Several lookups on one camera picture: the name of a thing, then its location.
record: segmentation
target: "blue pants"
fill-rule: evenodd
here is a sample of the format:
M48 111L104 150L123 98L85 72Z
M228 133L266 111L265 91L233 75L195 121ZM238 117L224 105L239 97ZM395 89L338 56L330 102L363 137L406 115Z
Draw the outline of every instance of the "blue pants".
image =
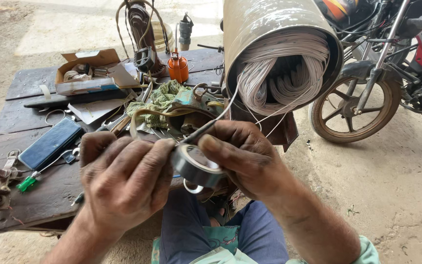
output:
M266 206L250 201L226 223L240 225L239 250L259 264L284 264L289 260L283 230ZM185 189L169 194L162 217L159 262L188 264L212 248L203 226L211 226L204 207Z

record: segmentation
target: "hand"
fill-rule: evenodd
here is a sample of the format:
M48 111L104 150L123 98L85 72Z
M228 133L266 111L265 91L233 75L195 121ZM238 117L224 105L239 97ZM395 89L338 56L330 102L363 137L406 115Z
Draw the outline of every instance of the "hand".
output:
M167 201L173 176L173 140L132 141L111 132L87 133L81 141L81 214L96 230L123 233L148 219Z
M254 200L275 195L293 178L273 145L250 122L219 120L198 147L226 168L237 187Z

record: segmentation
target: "concrete floor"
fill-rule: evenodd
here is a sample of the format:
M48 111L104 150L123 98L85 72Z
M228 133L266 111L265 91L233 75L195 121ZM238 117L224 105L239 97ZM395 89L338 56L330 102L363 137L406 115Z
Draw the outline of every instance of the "concrete floor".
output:
M64 60L60 53L81 49L114 47L123 57L114 21L120 2L0 1L0 110L19 69L59 65ZM219 0L156 1L172 27L189 12L195 23L192 48L197 43L222 45L220 6ZM317 136L307 108L295 117L300 135L282 154L286 164L314 189L320 186L320 198L375 243L383 263L422 263L422 117L400 107L379 133L347 145ZM308 139L313 151L305 144ZM360 213L348 217L351 205ZM148 263L160 225L159 212L129 231L104 262ZM38 263L56 241L31 232L0 234L0 263ZM289 243L288 248L295 256Z

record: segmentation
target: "motorcycle front wheel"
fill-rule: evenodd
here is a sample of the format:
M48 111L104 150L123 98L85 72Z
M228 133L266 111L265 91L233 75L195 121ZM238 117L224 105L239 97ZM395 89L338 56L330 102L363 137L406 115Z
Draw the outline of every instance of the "motorcycle front wheel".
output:
M383 80L374 85L362 114L355 115L365 85L358 84L353 94L348 95L349 83L354 79L339 79L309 105L308 118L312 128L328 141L350 143L374 135L390 121L400 104L400 85L393 80Z

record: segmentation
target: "knee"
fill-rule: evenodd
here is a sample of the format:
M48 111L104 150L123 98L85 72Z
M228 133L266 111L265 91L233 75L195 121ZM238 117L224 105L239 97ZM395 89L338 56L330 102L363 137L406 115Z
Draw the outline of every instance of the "knee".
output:
M196 200L196 197L189 193L185 189L176 189L169 192L169 196L167 198L167 203L165 207L171 207L174 205L183 205L184 203L193 202Z
M249 203L250 203L249 210L253 212L257 212L262 215L269 212L268 209L266 208L266 205L262 201L250 201Z

